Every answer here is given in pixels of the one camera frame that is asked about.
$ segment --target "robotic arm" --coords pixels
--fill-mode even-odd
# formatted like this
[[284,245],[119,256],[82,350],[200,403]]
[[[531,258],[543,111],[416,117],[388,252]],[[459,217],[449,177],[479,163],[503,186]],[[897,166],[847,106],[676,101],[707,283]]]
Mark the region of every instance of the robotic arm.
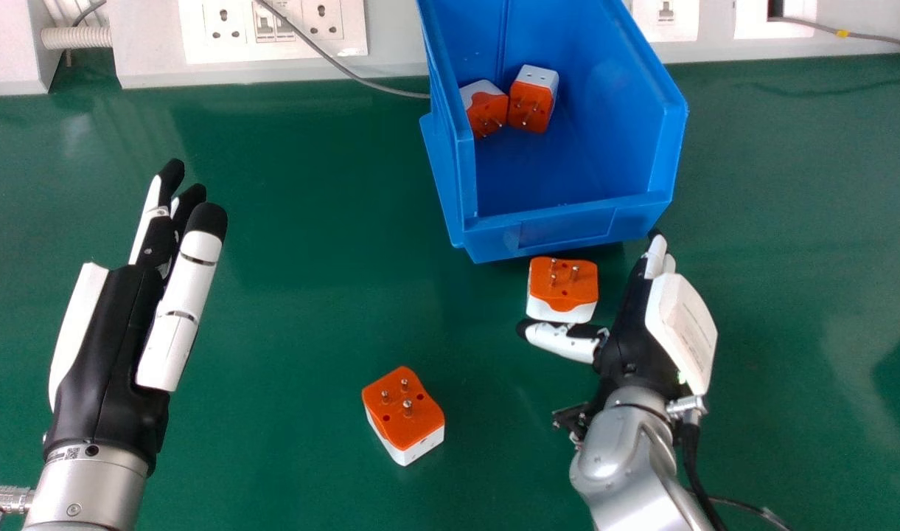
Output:
[[[724,529],[693,480],[718,332],[702,298],[675,273],[662,235],[652,236],[629,275],[609,332],[525,319],[518,333],[591,364],[600,377],[591,401],[554,412],[554,426],[567,429],[577,447],[571,484],[587,502],[595,529]],[[677,438],[700,504],[676,480]]]
[[227,232],[203,186],[174,196],[183,179],[178,160],[154,177],[128,265],[83,265],[49,373],[44,470],[36,490],[0,486],[0,520],[134,528]]

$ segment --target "blue plastic bin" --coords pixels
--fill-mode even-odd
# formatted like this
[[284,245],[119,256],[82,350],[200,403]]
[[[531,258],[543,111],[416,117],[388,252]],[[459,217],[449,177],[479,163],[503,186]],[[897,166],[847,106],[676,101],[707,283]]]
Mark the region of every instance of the blue plastic bin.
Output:
[[[420,130],[450,242],[490,262],[643,237],[672,201],[686,101],[621,0],[419,0]],[[543,135],[473,140],[459,87],[560,74]]]

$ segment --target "green tabletop surface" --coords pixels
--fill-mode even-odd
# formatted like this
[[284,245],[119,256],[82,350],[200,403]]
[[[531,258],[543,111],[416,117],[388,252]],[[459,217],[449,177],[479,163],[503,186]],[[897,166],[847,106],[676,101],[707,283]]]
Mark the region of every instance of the green tabletop surface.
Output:
[[[900,529],[900,55],[669,70],[690,117],[659,228],[719,327],[707,490]],[[139,529],[590,529],[550,416],[596,378],[514,333],[527,260],[450,246],[428,109],[351,81],[122,91],[105,52],[0,98],[0,483],[38,479],[79,267],[125,262],[178,157],[231,224]],[[599,264],[598,322],[644,243],[562,254]],[[447,419],[407,468],[360,399],[399,365]]]

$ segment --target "wall outlet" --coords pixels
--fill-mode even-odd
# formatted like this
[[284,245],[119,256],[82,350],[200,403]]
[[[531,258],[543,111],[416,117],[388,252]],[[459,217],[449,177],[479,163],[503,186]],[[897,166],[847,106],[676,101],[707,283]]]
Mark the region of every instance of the wall outlet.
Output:
[[221,0],[204,2],[204,41],[207,45],[247,44],[247,24],[243,13],[244,3]]
[[651,43],[699,37],[699,0],[629,0],[628,9]]
[[767,21],[773,7],[783,4],[783,16],[817,20],[817,0],[735,0],[735,39],[791,39],[813,37],[814,28],[785,21]]
[[302,28],[317,41],[341,40],[341,0],[302,0]]
[[[366,56],[364,0],[270,0],[326,53]],[[187,64],[317,58],[292,27],[252,0],[178,0]]]

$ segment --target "blue bin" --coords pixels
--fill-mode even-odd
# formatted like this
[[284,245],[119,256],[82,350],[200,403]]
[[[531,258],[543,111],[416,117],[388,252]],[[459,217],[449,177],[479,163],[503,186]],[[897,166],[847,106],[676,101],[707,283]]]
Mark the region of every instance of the blue bin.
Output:
[[[420,130],[450,242],[473,262],[643,237],[669,202],[686,101],[621,0],[419,0],[430,67]],[[557,70],[543,135],[474,141],[459,87]]]

